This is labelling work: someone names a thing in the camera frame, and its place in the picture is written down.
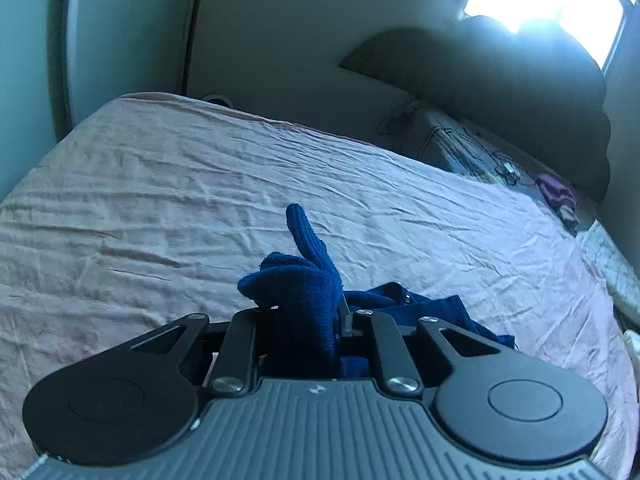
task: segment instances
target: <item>wrinkled bed sheet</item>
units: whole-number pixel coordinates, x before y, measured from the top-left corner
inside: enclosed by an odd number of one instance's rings
[[[628,475],[632,367],[604,280],[551,213],[363,143],[135,94],[82,122],[0,208],[0,477],[35,458],[20,408],[46,374],[189,312],[251,307],[236,282],[270,251],[295,253],[290,202],[345,288],[459,294],[523,352],[593,381],[609,405],[593,459]]]

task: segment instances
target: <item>purple cloth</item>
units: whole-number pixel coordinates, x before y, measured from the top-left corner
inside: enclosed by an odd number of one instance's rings
[[[557,211],[560,206],[569,206],[574,212],[577,202],[571,190],[558,179],[549,174],[542,173],[536,179],[536,184],[540,188],[540,193],[545,197],[546,203],[551,209]]]

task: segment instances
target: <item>scalloped headboard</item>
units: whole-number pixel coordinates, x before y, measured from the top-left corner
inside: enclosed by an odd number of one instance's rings
[[[556,22],[525,22],[517,34],[485,16],[446,32],[398,28],[365,41],[340,66],[491,130],[602,202],[610,136],[604,78]]]

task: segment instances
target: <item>gray ribbed panel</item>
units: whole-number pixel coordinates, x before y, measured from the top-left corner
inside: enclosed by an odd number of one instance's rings
[[[325,390],[314,393],[315,386]],[[253,395],[216,400],[173,448],[126,466],[47,459],[29,480],[603,480],[581,460],[547,471],[500,468],[442,437],[422,406],[371,381],[264,380]]]

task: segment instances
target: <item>metal screw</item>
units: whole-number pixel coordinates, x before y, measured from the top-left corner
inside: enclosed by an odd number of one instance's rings
[[[391,377],[386,387],[395,394],[411,394],[420,387],[418,381],[409,377]]]
[[[236,394],[244,388],[244,383],[237,377],[216,377],[211,387],[220,394]]]

